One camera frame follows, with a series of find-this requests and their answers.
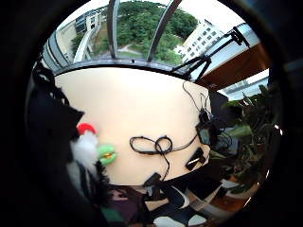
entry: red toy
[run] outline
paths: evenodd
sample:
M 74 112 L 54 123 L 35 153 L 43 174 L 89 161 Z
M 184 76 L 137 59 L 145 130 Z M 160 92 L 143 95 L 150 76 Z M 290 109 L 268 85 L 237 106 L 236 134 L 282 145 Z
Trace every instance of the red toy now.
M 80 135 L 84 134 L 85 131 L 91 131 L 93 134 L 97 134 L 96 129 L 89 123 L 81 123 L 77 126 Z

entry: tree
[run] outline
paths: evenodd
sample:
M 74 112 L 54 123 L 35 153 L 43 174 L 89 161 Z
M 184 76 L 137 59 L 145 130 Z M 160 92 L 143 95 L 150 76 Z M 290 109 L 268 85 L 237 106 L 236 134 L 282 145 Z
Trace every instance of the tree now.
M 153 2 L 122 2 L 118 9 L 117 44 L 137 44 L 146 58 L 164 8 L 164 5 Z M 182 57 L 174 53 L 173 49 L 191 34 L 197 24 L 198 21 L 193 16 L 177 9 L 162 35 L 155 59 L 172 64 L 181 63 Z
M 77 49 L 81 43 L 83 36 L 84 34 L 80 33 L 74 39 L 72 39 L 72 51 L 74 55 L 76 55 Z

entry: desk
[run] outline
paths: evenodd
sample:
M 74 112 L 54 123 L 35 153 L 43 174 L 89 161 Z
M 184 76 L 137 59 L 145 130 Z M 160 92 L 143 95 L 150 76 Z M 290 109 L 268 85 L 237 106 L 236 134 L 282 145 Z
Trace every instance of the desk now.
M 81 69 L 56 77 L 70 105 L 85 112 L 80 122 L 96 127 L 100 145 L 116 148 L 117 158 L 106 166 L 106 172 L 110 182 L 119 185 L 141 185 L 155 171 L 163 177 L 167 169 L 162 156 L 134 152 L 129 145 L 132 136 L 156 140 L 167 135 L 178 148 L 196 134 L 199 112 L 183 90 L 183 82 L 128 68 Z M 200 107 L 199 93 L 207 96 L 207 89 L 191 82 L 185 86 Z M 166 180 L 189 173 L 185 163 L 197 147 L 208 155 L 209 146 L 201 145 L 198 137 L 188 148 L 167 154 L 170 170 Z

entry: green toy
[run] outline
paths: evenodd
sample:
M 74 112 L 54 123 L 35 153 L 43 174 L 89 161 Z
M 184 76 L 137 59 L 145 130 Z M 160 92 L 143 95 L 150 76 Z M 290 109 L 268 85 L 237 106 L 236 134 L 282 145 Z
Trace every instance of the green toy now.
M 115 148 L 112 145 L 103 145 L 97 148 L 98 159 L 103 165 L 109 165 L 116 159 Z

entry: white building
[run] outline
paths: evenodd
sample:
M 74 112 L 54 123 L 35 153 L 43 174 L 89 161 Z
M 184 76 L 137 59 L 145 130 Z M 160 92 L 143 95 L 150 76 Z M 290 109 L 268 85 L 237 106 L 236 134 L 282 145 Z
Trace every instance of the white building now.
M 72 51 L 72 40 L 76 38 L 77 34 L 86 34 L 100 25 L 101 13 L 99 10 L 95 9 L 83 13 L 76 20 L 57 29 L 56 39 L 58 46 L 69 62 L 73 62 L 75 58 Z
M 182 55 L 182 62 L 200 56 L 210 46 L 217 42 L 223 33 L 205 20 L 198 24 L 196 29 L 188 36 L 183 45 L 178 45 L 175 52 Z

